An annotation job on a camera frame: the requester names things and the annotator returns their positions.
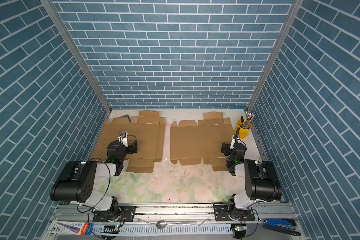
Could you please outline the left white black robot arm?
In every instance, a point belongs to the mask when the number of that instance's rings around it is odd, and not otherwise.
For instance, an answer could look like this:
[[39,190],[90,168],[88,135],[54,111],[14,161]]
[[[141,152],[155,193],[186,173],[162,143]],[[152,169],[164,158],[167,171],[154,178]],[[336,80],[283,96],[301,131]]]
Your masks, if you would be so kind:
[[55,202],[75,202],[88,207],[83,213],[94,214],[93,222],[132,222],[135,206],[119,206],[118,200],[94,189],[95,179],[119,176],[127,155],[138,151],[138,141],[128,144],[128,137],[119,137],[107,147],[106,160],[92,158],[87,162],[70,161],[63,168],[51,189],[50,198]]

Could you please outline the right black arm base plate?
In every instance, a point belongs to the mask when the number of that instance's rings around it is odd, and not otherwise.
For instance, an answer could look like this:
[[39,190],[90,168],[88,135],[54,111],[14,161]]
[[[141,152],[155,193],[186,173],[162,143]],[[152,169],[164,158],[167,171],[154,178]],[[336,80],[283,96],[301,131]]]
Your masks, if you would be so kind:
[[215,221],[254,221],[255,216],[253,210],[239,210],[235,207],[230,207],[226,204],[213,205]]

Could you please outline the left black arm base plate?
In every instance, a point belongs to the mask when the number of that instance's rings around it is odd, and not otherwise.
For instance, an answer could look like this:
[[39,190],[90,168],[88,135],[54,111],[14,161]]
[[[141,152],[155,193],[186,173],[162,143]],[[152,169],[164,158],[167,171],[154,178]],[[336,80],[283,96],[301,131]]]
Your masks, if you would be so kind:
[[94,211],[94,223],[133,222],[136,206],[119,206],[118,209],[108,211]]

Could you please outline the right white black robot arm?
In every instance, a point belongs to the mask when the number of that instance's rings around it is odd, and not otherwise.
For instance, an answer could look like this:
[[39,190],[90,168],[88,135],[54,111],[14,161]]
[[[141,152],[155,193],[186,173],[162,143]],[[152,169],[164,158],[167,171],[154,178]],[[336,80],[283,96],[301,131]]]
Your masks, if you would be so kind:
[[247,146],[242,141],[222,143],[221,152],[227,156],[226,167],[229,173],[244,181],[245,189],[233,194],[227,203],[213,204],[215,220],[253,221],[253,207],[262,202],[279,201],[282,187],[274,164],[269,161],[245,159]]

